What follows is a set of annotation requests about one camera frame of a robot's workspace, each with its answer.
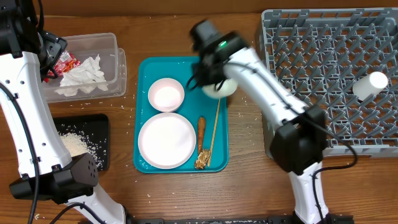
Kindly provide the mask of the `red snack wrapper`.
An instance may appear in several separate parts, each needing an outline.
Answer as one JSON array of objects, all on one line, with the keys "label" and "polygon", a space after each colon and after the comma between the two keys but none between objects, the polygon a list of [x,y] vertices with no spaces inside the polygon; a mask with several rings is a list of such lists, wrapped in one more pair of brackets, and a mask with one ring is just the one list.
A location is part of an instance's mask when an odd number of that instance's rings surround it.
[{"label": "red snack wrapper", "polygon": [[60,55],[54,67],[48,71],[44,81],[48,83],[50,79],[62,77],[64,73],[78,67],[80,64],[81,62],[71,52],[66,50]]}]

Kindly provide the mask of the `pale green bowl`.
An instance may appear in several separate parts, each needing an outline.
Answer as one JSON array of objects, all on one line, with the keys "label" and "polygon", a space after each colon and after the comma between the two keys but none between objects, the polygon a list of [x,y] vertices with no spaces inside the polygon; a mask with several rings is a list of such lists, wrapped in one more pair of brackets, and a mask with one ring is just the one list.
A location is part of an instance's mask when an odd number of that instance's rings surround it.
[{"label": "pale green bowl", "polygon": [[223,83],[203,86],[201,89],[204,94],[213,99],[226,98],[232,95],[238,88],[238,83],[232,78],[225,80]]}]

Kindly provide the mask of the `white napkin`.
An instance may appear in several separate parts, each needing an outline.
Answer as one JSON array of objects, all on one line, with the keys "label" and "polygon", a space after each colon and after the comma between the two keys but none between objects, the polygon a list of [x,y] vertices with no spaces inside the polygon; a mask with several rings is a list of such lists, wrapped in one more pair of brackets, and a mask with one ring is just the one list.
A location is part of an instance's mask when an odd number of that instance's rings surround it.
[{"label": "white napkin", "polygon": [[103,82],[106,80],[104,72],[100,70],[100,56],[97,55],[96,58],[89,57],[79,66],[64,73],[60,86],[72,87],[58,89],[55,92],[59,95],[75,96],[78,90],[86,94],[91,93],[95,88],[108,91],[108,85]]}]

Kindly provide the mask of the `large pink plate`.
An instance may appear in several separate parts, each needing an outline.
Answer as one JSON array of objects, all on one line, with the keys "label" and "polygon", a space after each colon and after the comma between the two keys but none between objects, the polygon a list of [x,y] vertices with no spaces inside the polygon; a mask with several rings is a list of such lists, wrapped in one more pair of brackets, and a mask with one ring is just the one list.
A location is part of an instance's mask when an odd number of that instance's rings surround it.
[{"label": "large pink plate", "polygon": [[177,113],[159,113],[148,119],[138,134],[143,159],[158,169],[173,169],[191,158],[197,135],[191,122]]}]

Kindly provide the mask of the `pile of white rice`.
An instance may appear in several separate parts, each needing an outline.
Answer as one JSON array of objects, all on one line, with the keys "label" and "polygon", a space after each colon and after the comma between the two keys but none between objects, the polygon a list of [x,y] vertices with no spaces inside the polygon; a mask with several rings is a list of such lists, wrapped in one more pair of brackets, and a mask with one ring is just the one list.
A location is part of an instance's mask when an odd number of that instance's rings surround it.
[{"label": "pile of white rice", "polygon": [[78,130],[75,124],[57,124],[56,129],[60,139],[72,157],[89,153],[95,160],[99,171],[109,168],[107,137],[96,139],[94,133],[85,133],[84,130]]}]

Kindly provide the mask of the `white plastic cup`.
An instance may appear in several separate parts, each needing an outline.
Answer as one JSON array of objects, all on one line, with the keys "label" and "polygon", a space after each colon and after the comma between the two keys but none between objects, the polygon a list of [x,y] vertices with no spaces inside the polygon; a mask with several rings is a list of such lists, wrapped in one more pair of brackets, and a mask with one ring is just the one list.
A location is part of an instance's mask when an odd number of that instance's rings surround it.
[{"label": "white plastic cup", "polygon": [[358,100],[364,101],[370,95],[378,95],[387,84],[388,79],[384,73],[372,72],[354,83],[353,94]]}]

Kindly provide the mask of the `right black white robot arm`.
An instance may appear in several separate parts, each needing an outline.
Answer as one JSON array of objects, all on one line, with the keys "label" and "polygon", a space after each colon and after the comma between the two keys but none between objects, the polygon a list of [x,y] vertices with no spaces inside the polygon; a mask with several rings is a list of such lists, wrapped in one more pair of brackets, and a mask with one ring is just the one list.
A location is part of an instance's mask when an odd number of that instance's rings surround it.
[{"label": "right black white robot arm", "polygon": [[295,196],[294,217],[300,223],[321,223],[328,215],[320,181],[326,135],[325,114],[291,94],[271,75],[235,32],[190,31],[200,61],[192,80],[212,98],[242,88],[261,108],[274,133],[269,154],[288,173]]}]

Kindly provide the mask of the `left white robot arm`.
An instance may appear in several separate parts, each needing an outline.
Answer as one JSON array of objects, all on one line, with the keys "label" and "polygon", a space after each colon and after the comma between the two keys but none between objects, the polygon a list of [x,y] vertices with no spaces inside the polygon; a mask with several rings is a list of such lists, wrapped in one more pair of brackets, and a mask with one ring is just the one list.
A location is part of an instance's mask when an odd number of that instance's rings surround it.
[{"label": "left white robot arm", "polygon": [[44,29],[41,4],[1,2],[1,108],[12,134],[20,177],[14,198],[52,200],[93,223],[130,223],[127,210],[100,186],[88,154],[71,156],[53,122],[42,89],[67,41]]}]

